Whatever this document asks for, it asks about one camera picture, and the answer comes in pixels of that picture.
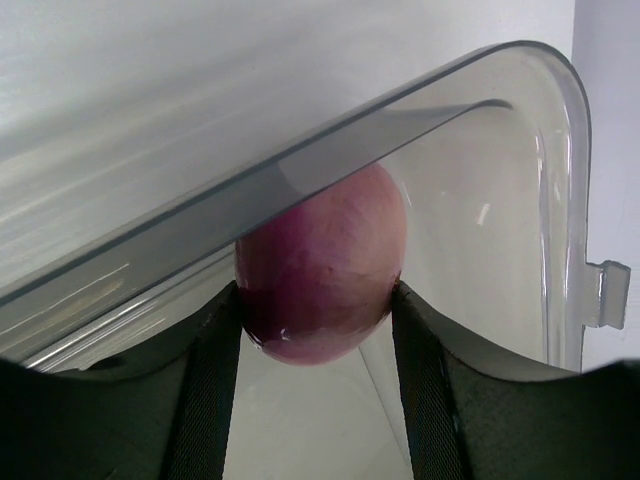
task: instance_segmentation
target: red onion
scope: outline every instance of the red onion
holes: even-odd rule
[[[406,236],[400,192],[377,164],[248,234],[236,243],[245,330],[286,363],[341,357],[389,313]]]

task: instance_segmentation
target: plastic container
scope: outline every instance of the plastic container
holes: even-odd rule
[[[160,92],[165,87],[157,86]],[[85,118],[69,112],[59,131],[6,135],[7,151],[27,155],[25,138],[37,143],[27,152],[32,154],[36,146],[55,152],[52,145],[70,141],[81,124],[104,132],[86,145],[74,139],[78,155],[93,154],[80,169],[69,145],[60,146],[67,149],[55,170],[47,169],[52,164],[38,171],[33,162],[16,162],[18,183],[3,193],[4,234],[20,239],[20,232],[38,221],[46,233],[54,228],[49,216],[64,211],[81,241],[66,232],[60,245],[40,245],[42,232],[36,231],[31,264],[26,262],[20,275],[2,278],[4,356],[47,371],[85,368],[148,338],[193,313],[233,279],[236,238],[375,161],[390,171],[406,199],[410,232],[403,278],[443,313],[518,353],[573,370],[580,368],[585,326],[622,326],[628,269],[585,261],[590,155],[585,94],[569,63],[550,47],[516,42],[474,52],[271,152],[253,151],[255,139],[236,143],[235,150],[218,149],[230,156],[215,172],[185,169],[176,182],[184,187],[201,178],[197,188],[185,191],[178,182],[171,201],[153,207],[167,192],[157,192],[154,184],[161,168],[145,171],[153,166],[149,152],[155,148],[166,156],[168,148],[172,155],[188,156],[215,147],[207,137],[217,128],[215,115],[194,92],[202,91],[185,90],[180,105],[127,103],[138,97],[119,96]],[[148,95],[161,97],[157,91]],[[240,132],[228,134],[243,139]],[[122,163],[106,162],[114,152]],[[13,158],[22,158],[18,153]],[[143,161],[128,162],[134,154]],[[131,181],[105,190],[115,174],[132,175]],[[87,197],[92,191],[97,195]],[[133,219],[131,212],[112,209],[119,195],[132,192],[136,195],[129,198],[144,203],[132,205],[142,212]],[[79,198],[87,202],[78,203]],[[113,218],[96,222],[101,212]],[[42,248],[60,254],[51,258]],[[390,425],[395,441],[389,455],[402,460],[399,452],[404,452],[406,460],[388,334],[386,324],[359,353],[326,368],[353,384],[359,380],[340,370],[354,371],[350,362],[354,369],[366,367],[371,379],[362,390],[350,387],[355,393],[345,402],[360,404],[362,412],[367,412],[363,405],[383,412],[386,420],[371,418]],[[255,421],[243,425],[260,429],[262,419],[265,431],[273,432],[286,422],[269,408],[294,418],[293,407],[280,408],[284,394],[277,389],[273,397],[264,390],[255,397],[261,381],[256,379],[314,377],[322,385],[329,370],[282,373],[266,359],[247,364],[247,355],[255,354],[243,353],[236,394],[243,406],[234,419],[254,412]],[[245,381],[247,375],[253,380]],[[309,403],[321,391],[298,391],[297,401]],[[324,413],[315,413],[309,429],[318,431]],[[246,471],[244,477],[237,473],[244,467],[234,447],[249,433],[234,428],[229,462],[237,478],[250,478]],[[330,444],[335,432],[327,435]],[[378,447],[386,448],[381,442]],[[340,442],[334,445],[339,450]]]

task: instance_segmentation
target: clear plastic bin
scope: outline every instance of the clear plastic bin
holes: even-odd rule
[[[117,115],[102,105],[112,122],[104,145],[111,149],[116,142],[123,152],[143,155],[146,151],[134,141],[141,141],[140,132],[155,132],[154,145],[165,148],[164,132],[172,135],[170,147],[176,152],[198,154],[210,147],[201,133],[206,137],[216,127],[206,110],[198,108],[197,98],[188,100],[191,110],[182,113],[182,126],[202,127],[185,133],[184,143],[175,130],[178,124],[169,123],[158,105],[156,110],[149,104],[143,105],[146,109],[120,105]],[[170,105],[162,108],[180,115]],[[114,124],[116,118],[129,123]],[[83,121],[99,129],[103,120],[95,114]],[[137,137],[130,135],[132,128],[140,130]],[[47,134],[52,137],[44,143],[58,135]],[[229,134],[242,139],[239,133]],[[22,137],[10,138],[18,148]],[[98,162],[106,155],[101,145],[92,144],[91,151],[96,165],[104,166]],[[128,348],[193,313],[233,279],[236,238],[381,161],[406,200],[410,223],[403,279],[444,314],[494,342],[578,370],[585,326],[622,326],[629,281],[622,265],[585,261],[589,155],[588,106],[567,60],[532,42],[489,47],[272,152],[256,154],[238,145],[221,173],[184,173],[204,175],[211,179],[206,185],[133,220],[122,216],[115,221],[117,228],[87,237],[53,262],[34,263],[19,278],[4,279],[0,351],[28,366],[59,371],[86,368]],[[36,201],[44,205],[47,195],[52,199],[50,209],[36,213],[56,215],[76,202],[73,208],[86,219],[99,212],[94,202],[109,202],[128,189],[154,195],[153,178],[145,177],[120,184],[108,198],[77,205],[80,192],[104,185],[111,178],[109,169],[118,168],[106,164],[108,168],[92,170],[96,165],[78,171],[63,162],[54,178],[46,172],[25,173],[46,193],[36,195]],[[60,185],[67,190],[60,193]],[[17,207],[0,228],[19,229],[26,219],[36,221],[25,201],[28,195],[18,187],[10,193],[3,202]],[[402,478],[400,469],[408,478],[389,330],[387,323],[358,352],[309,370],[281,366],[243,345],[228,478],[256,478],[255,470],[247,470],[254,467],[242,462],[241,444],[258,452],[267,442],[272,448],[280,442],[277,449],[288,452],[286,457],[255,459],[264,478],[281,478],[285,471],[292,478],[316,478],[304,474],[313,466],[295,464],[293,446],[322,448],[340,468],[345,455],[353,454],[359,441],[354,439],[363,438],[377,442],[363,451],[378,454],[371,458],[369,474],[359,473],[362,478]],[[343,397],[317,402],[335,382],[343,384],[336,387]],[[335,422],[327,423],[327,417]],[[329,425],[342,425],[342,430]],[[370,431],[362,430],[363,425]],[[300,442],[292,429],[313,434]],[[260,432],[269,432],[270,439]],[[326,455],[317,459],[317,478],[333,478]],[[391,473],[384,472],[385,465]],[[345,475],[341,478],[353,478]]]

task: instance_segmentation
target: purple onion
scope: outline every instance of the purple onion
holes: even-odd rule
[[[377,164],[253,231],[236,242],[246,332],[285,363],[341,357],[389,313],[406,237],[402,196]]]

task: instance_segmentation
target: onion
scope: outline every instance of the onion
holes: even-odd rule
[[[341,357],[389,313],[406,236],[402,196],[377,164],[246,235],[236,242],[246,332],[285,363]]]

